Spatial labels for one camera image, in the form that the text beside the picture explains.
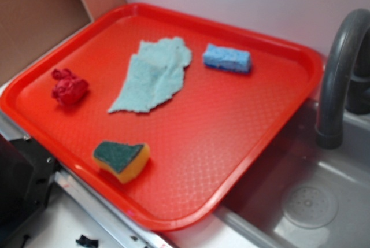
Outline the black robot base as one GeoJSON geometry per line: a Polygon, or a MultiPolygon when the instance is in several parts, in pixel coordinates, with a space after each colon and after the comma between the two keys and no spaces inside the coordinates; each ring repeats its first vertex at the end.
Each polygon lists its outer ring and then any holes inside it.
{"type": "Polygon", "coordinates": [[[1,247],[47,208],[58,167],[36,140],[1,137],[1,247]]]}

